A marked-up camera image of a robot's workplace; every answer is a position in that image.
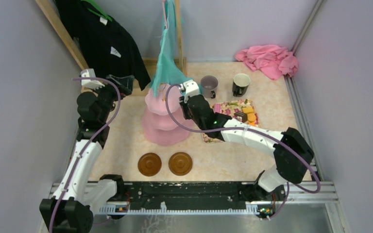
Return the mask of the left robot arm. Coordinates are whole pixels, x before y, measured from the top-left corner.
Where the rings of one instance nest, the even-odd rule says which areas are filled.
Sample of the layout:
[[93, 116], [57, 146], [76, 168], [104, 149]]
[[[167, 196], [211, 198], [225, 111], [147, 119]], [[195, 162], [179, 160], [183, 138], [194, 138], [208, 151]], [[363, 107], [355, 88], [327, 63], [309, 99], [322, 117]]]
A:
[[39, 206], [50, 233], [88, 233], [94, 216], [109, 199], [119, 201], [125, 197], [126, 187], [120, 175], [103, 175], [91, 191], [85, 189], [106, 144], [109, 124], [117, 116], [121, 100], [132, 94], [134, 79], [132, 75], [78, 78], [90, 91], [76, 99], [79, 131], [74, 152], [53, 196], [43, 199]]

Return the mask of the brown wooden coaster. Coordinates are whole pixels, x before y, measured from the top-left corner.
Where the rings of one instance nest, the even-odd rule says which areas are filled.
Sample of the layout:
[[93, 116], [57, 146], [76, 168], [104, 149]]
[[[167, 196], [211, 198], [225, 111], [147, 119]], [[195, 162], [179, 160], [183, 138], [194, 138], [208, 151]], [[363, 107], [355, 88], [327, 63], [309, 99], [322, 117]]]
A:
[[193, 167], [191, 156], [185, 152], [177, 152], [169, 159], [169, 169], [177, 176], [187, 175]]
[[137, 164], [138, 171], [147, 177], [156, 175], [162, 167], [161, 158], [156, 153], [142, 155]]

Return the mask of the pink wafer biscuit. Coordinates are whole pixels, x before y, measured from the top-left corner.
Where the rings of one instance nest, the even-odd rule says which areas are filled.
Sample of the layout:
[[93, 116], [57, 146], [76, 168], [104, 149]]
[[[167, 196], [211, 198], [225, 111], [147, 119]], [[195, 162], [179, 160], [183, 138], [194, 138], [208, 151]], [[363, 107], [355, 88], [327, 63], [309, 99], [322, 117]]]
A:
[[220, 103], [215, 103], [213, 106], [213, 111], [214, 113], [221, 113], [221, 104]]

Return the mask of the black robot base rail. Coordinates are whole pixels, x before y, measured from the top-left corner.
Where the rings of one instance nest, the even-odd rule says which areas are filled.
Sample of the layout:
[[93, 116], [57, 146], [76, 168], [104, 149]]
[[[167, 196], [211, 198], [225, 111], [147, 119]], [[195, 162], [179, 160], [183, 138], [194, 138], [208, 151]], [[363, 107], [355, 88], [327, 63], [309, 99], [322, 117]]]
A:
[[168, 210], [244, 210], [253, 201], [283, 201], [281, 185], [271, 193], [254, 182], [129, 182], [119, 185], [110, 201], [122, 201], [130, 210], [157, 210], [164, 203]]

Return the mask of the floral serving tray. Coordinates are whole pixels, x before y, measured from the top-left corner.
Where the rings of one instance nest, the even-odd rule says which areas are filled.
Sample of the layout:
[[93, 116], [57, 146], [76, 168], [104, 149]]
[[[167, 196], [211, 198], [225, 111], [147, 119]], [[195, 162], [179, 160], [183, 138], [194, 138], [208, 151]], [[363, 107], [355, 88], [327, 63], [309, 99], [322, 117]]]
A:
[[[210, 104], [210, 107], [213, 109], [215, 103]], [[231, 116], [234, 118], [235, 112], [242, 112], [241, 108], [244, 106], [251, 106], [254, 109], [254, 113], [256, 114], [257, 121], [256, 122], [246, 122], [246, 124], [253, 125], [255, 127], [260, 126], [260, 119], [258, 116], [258, 113], [254, 107], [253, 101], [250, 99], [241, 99], [241, 100], [233, 100], [233, 101], [227, 101], [227, 102], [221, 102], [221, 113]]]

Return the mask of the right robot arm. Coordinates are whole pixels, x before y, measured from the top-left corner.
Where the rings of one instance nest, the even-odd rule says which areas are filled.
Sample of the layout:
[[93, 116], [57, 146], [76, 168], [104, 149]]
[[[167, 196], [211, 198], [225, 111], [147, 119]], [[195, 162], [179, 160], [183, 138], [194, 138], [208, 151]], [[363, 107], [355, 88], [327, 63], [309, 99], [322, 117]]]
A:
[[274, 159], [275, 164], [255, 182], [254, 194], [258, 199], [267, 200], [277, 187], [287, 182], [300, 184], [307, 172], [313, 172], [310, 164], [314, 152], [297, 129], [265, 130], [215, 113], [202, 95], [180, 97], [179, 103], [185, 119], [193, 120], [199, 133], [260, 150]]

